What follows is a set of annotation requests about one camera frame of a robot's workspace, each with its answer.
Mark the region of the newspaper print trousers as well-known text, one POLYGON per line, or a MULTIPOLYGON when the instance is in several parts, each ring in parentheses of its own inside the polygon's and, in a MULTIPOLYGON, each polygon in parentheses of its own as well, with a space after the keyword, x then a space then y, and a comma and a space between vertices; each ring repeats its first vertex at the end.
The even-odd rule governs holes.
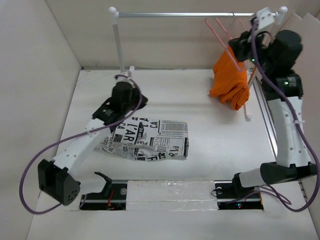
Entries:
POLYGON ((189 153, 188 124, 177 120, 131 117, 95 149, 137 161, 184 160, 189 153))

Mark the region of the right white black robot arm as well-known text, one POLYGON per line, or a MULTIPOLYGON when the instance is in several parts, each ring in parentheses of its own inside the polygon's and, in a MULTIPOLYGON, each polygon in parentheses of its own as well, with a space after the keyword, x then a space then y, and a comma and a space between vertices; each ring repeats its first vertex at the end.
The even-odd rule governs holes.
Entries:
POLYGON ((303 135, 302 80, 292 69, 303 50, 300 35, 291 30, 279 31, 273 41, 262 43, 265 32, 256 35, 255 49, 249 46, 248 31, 229 41, 238 61, 251 60, 262 76, 261 88, 272 116, 277 154, 274 162, 234 175, 231 191, 243 197, 255 187, 293 182, 315 176, 319 166, 311 161, 310 146, 303 135))

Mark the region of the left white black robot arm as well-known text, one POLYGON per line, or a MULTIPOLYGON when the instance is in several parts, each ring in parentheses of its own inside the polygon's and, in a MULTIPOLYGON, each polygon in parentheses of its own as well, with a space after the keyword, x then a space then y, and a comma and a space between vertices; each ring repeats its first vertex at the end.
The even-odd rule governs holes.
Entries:
POLYGON ((37 166, 41 191, 64 206, 70 205, 81 190, 76 173, 82 163, 116 128, 135 111, 143 108, 148 99, 132 80, 120 80, 109 97, 93 114, 83 133, 51 160, 43 159, 37 166))

